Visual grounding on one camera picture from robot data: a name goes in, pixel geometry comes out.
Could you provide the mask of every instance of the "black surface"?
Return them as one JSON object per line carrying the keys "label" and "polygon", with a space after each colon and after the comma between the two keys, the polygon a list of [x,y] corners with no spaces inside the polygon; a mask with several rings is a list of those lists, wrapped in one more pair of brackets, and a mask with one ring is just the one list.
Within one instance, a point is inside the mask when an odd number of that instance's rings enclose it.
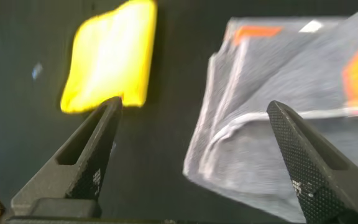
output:
{"label": "black surface", "polygon": [[[59,99],[76,28],[115,0],[0,0],[0,197],[5,204],[83,121]],[[346,16],[358,1],[159,1],[146,105],[124,110],[101,192],[105,217],[266,222],[273,216],[217,196],[181,174],[209,56],[231,16]],[[41,62],[44,71],[33,81]]]}

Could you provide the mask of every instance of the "folded gray cloth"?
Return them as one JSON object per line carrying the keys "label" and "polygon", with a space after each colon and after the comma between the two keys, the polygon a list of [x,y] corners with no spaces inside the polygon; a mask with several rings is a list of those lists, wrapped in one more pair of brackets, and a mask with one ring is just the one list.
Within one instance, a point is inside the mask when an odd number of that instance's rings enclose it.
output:
{"label": "folded gray cloth", "polygon": [[221,195],[304,222],[265,110],[272,100],[288,104],[358,165],[358,118],[348,117],[342,80],[358,51],[358,13],[313,34],[291,34],[288,25],[237,47],[226,43],[234,33],[228,25],[222,49],[209,61],[183,173]]}

